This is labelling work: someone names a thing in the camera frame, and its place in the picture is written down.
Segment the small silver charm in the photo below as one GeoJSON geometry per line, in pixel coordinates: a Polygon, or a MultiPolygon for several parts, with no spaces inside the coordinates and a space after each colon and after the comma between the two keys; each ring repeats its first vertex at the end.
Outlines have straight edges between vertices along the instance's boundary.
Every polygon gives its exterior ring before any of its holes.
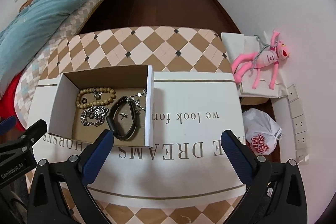
{"type": "Polygon", "coordinates": [[[120,112],[119,116],[120,116],[120,120],[123,120],[124,118],[128,118],[128,115],[123,112],[120,112]]]}

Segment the red blanket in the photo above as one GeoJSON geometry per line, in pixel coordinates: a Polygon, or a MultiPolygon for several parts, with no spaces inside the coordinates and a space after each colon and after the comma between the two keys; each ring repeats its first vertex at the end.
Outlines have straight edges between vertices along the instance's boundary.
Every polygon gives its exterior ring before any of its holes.
{"type": "Polygon", "coordinates": [[[9,118],[10,116],[15,116],[15,118],[17,119],[15,128],[21,132],[24,132],[25,129],[22,126],[21,122],[18,120],[18,117],[15,112],[15,107],[14,107],[15,92],[16,92],[19,80],[21,78],[21,75],[22,75],[22,71],[13,78],[13,80],[7,87],[3,97],[1,98],[0,115],[1,115],[1,118],[3,119],[9,118]]]}

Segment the white plastic bag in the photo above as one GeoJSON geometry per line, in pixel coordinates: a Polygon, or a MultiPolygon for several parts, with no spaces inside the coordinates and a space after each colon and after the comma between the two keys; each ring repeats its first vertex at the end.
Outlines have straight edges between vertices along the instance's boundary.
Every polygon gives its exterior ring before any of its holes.
{"type": "Polygon", "coordinates": [[[251,108],[243,113],[245,139],[256,155],[270,155],[282,138],[282,128],[265,112],[251,108]]]}

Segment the white power strip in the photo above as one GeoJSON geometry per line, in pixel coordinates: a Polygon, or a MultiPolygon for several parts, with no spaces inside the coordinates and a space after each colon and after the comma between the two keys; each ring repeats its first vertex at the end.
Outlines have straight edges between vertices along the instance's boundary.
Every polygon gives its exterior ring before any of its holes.
{"type": "Polygon", "coordinates": [[[309,163],[309,134],[305,114],[295,84],[287,88],[288,106],[293,126],[296,161],[299,165],[309,163]]]}

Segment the black wristband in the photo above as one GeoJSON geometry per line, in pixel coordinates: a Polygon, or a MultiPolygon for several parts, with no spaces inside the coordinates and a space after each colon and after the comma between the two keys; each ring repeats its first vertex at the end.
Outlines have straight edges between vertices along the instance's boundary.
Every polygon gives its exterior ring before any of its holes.
{"type": "Polygon", "coordinates": [[[139,113],[142,110],[139,103],[140,101],[135,98],[135,95],[123,96],[111,107],[106,116],[106,122],[117,140],[131,141],[134,139],[138,128],[139,113]],[[128,118],[120,120],[120,112],[127,114],[128,118]]]}

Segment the teal quilt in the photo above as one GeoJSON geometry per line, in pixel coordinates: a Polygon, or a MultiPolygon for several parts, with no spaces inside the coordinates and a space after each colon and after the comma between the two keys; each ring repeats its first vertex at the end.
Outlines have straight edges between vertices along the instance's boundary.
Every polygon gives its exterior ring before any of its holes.
{"type": "Polygon", "coordinates": [[[1,31],[1,93],[72,12],[88,0],[33,0],[1,31]]]}

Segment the white cardboard box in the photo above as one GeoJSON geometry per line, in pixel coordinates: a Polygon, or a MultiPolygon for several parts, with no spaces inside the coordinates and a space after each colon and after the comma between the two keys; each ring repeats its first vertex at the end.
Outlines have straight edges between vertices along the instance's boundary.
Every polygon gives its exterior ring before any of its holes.
{"type": "Polygon", "coordinates": [[[49,134],[93,143],[102,130],[109,130],[106,116],[114,103],[123,96],[135,95],[142,108],[135,137],[131,141],[113,139],[121,147],[153,147],[152,66],[126,65],[67,72],[55,81],[56,93],[47,122],[49,134]],[[100,88],[100,100],[94,100],[93,88],[100,88]]]}

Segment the white printed cloth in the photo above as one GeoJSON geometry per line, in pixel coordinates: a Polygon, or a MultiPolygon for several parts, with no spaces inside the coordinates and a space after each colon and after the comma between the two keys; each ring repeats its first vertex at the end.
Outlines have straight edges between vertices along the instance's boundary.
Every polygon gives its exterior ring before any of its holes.
{"type": "Polygon", "coordinates": [[[245,192],[221,148],[231,130],[244,140],[230,73],[156,72],[149,147],[115,144],[89,185],[101,201],[134,207],[213,203],[245,192]]]}

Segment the white paper bag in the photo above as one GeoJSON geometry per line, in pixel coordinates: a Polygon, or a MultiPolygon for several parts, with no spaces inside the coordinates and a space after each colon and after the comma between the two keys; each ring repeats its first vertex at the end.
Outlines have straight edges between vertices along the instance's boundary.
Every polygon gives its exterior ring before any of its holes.
{"type": "Polygon", "coordinates": [[[288,95],[282,67],[290,56],[280,32],[245,36],[223,32],[222,42],[238,91],[244,97],[281,98],[288,95]]]}

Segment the pink panther plush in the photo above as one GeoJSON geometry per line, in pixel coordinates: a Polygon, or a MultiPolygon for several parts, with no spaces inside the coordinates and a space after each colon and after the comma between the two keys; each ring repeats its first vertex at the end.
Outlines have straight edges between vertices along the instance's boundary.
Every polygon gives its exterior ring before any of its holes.
{"type": "Polygon", "coordinates": [[[257,75],[252,85],[252,89],[256,89],[260,82],[261,70],[272,66],[272,78],[270,79],[269,88],[274,90],[276,85],[278,69],[280,62],[285,61],[290,56],[287,46],[279,39],[280,32],[273,31],[270,44],[266,44],[258,52],[241,54],[231,64],[231,70],[234,75],[236,84],[242,82],[243,76],[247,71],[256,69],[257,75]]]}

